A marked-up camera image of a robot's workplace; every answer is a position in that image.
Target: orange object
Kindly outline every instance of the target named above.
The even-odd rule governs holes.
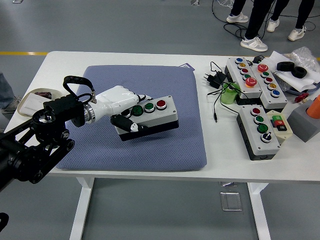
[[[306,114],[313,119],[320,119],[320,95],[316,97],[311,106],[306,110]]]

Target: blue cushion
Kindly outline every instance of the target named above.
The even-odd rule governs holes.
[[[196,79],[190,68],[175,66],[98,65],[84,75],[99,94],[116,85],[154,99],[171,95],[179,128],[121,141],[110,118],[77,128],[66,123],[74,149],[59,169],[114,171],[189,171],[207,164]],[[80,86],[77,94],[90,92]]]

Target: sneaker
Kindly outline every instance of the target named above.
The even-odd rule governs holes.
[[[245,15],[243,15],[242,12],[240,12],[240,14],[238,16],[228,16],[226,18],[226,21],[230,24],[234,24],[234,23],[246,23],[249,21],[249,18]]]
[[[271,21],[271,19],[270,19],[269,24],[268,24],[268,28],[266,30],[270,33],[273,33],[275,31],[276,27],[279,26],[279,23],[280,23],[279,19],[277,21]]]
[[[307,29],[305,26],[302,27],[301,31],[298,32],[297,30],[292,30],[290,35],[288,36],[288,39],[290,41],[295,41],[295,40],[298,40],[298,39],[302,39],[306,33]]]
[[[265,45],[258,36],[251,40],[244,38],[242,39],[240,45],[256,52],[265,52],[268,50],[268,46]]]
[[[16,111],[20,102],[21,102],[20,97],[14,97],[13,102],[11,102],[6,108],[1,109],[1,113],[2,114],[13,114]]]

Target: floor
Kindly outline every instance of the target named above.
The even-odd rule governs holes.
[[[291,1],[283,15],[297,16],[299,2]],[[249,16],[252,6],[247,1],[243,13]],[[230,12],[216,0],[213,10],[221,20]],[[310,16],[319,14],[316,1]],[[269,47],[264,56],[308,47],[320,57],[319,17],[308,19],[307,30],[314,30],[295,42],[287,36],[296,18],[280,21],[274,33],[263,37]],[[45,59],[42,53],[51,51],[259,55],[240,47],[224,24],[213,16],[209,0],[198,6],[189,0],[0,0],[0,71],[23,96]],[[0,128],[9,120],[0,115]],[[220,192],[234,189],[243,211],[225,212]],[[14,181],[0,194],[0,212],[10,216],[0,238],[68,239],[80,191],[75,178],[46,177],[36,185]],[[319,192],[319,184],[269,184],[261,197],[271,239],[320,239]],[[244,183],[226,189],[217,182],[96,179],[82,239],[256,240],[258,235]]]

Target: paper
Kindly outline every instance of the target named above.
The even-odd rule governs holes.
[[[266,64],[269,67],[270,71],[273,74],[277,75],[279,78],[288,83],[298,92],[302,92],[308,89],[315,89],[316,86],[314,85],[314,83],[320,82],[320,73],[312,71],[310,69],[306,69],[307,74],[303,78],[296,78],[289,71],[278,71],[277,64],[280,62],[292,61],[276,51],[273,51],[269,58],[265,58],[261,61],[262,64]]]

